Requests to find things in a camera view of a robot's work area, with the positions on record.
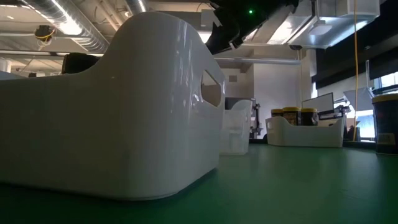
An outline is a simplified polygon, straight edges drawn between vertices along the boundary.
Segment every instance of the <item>green table surface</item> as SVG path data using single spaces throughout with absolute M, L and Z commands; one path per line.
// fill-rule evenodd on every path
M 117 202 L 0 185 L 1 223 L 398 223 L 398 157 L 250 145 L 177 195 Z

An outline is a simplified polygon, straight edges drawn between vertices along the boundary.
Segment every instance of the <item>white plastic bin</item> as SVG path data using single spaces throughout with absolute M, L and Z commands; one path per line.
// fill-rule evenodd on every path
M 224 111 L 220 154 L 243 155 L 248 152 L 252 101 L 240 100 Z
M 329 127 L 293 126 L 283 117 L 266 119 L 268 144 L 274 146 L 342 147 L 344 118 Z

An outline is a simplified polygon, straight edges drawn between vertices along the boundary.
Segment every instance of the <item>ceiling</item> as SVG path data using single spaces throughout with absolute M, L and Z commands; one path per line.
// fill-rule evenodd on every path
M 108 40 L 112 41 L 115 30 L 110 23 L 96 8 L 93 0 L 72 0 L 76 6 L 84 13 L 84 15 L 93 23 L 93 25 Z M 124 0 L 108 0 L 119 15 L 127 19 L 127 12 Z M 197 15 L 202 9 L 209 9 L 207 4 L 201 3 L 201 0 L 157 0 L 148 1 L 148 6 L 155 11 L 169 12 L 189 12 Z M 50 25 L 46 19 L 31 9 L 24 7 L 0 7 L 0 49 L 2 50 L 38 50 L 38 40 L 33 36 L 23 37 L 5 37 L 1 36 L 5 32 L 23 32 L 32 33 L 39 25 Z M 261 40 L 270 33 L 266 29 L 261 29 L 255 38 Z M 44 51 L 58 52 L 85 52 L 78 44 L 71 39 L 53 38 L 51 44 L 42 48 Z M 242 46 L 236 50 L 223 52 L 217 57 L 266 57 L 266 58 L 286 58 L 296 59 L 297 53 L 290 50 L 286 45 L 262 45 L 262 46 Z M 12 61 L 12 71 L 25 67 L 32 57 L 29 56 L 7 56 L 6 59 Z M 221 68 L 241 68 L 245 69 L 242 63 L 236 62 L 219 62 Z M 33 59 L 29 66 L 25 68 L 27 72 L 20 75 L 27 76 L 28 72 L 43 71 L 48 75 L 51 72 L 59 72 L 62 69 L 61 58 L 49 59 Z

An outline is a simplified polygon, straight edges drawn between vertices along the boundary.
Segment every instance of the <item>green floor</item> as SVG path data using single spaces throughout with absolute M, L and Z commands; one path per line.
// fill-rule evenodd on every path
M 115 202 L 0 185 L 1 223 L 398 223 L 398 157 L 250 145 L 177 195 Z

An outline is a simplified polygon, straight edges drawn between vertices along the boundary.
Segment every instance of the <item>cylindrical container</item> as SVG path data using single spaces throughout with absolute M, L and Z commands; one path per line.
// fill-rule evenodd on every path
M 318 126 L 318 111 L 315 108 L 301 109 L 301 124 L 304 126 Z
M 398 94 L 372 99 L 376 115 L 377 152 L 398 154 Z
M 271 117 L 284 116 L 284 111 L 282 109 L 272 109 Z
M 298 107 L 285 107 L 284 111 L 284 118 L 291 124 L 291 125 L 301 125 L 301 112 L 300 108 Z

